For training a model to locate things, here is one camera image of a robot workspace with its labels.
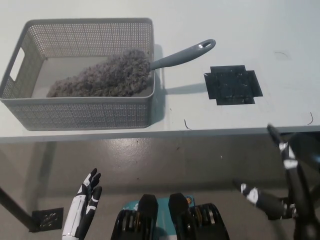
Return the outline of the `black and white right hand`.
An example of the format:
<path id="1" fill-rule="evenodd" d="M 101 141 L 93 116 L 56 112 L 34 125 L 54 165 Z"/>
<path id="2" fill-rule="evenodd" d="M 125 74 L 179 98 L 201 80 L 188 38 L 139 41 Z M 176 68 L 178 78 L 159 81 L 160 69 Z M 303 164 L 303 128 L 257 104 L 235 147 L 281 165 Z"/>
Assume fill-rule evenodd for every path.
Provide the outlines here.
<path id="1" fill-rule="evenodd" d="M 288 186 L 288 196 L 276 197 L 251 187 L 241 179 L 234 179 L 235 188 L 256 208 L 263 211 L 269 220 L 294 219 L 295 240 L 318 240 L 320 222 L 316 217 L 314 201 L 304 171 L 290 143 L 283 140 L 279 131 L 271 124 L 267 131 L 279 149 Z"/>

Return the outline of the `white and black left hand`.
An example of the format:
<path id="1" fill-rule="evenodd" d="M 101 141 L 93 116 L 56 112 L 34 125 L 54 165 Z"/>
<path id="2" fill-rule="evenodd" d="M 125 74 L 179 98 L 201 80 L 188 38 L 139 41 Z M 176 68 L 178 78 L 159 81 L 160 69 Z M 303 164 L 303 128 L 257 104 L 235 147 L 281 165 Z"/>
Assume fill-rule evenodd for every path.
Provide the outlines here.
<path id="1" fill-rule="evenodd" d="M 66 217 L 63 240 L 83 240 L 86 237 L 102 194 L 102 187 L 98 186 L 100 177 L 94 168 L 80 185 Z"/>

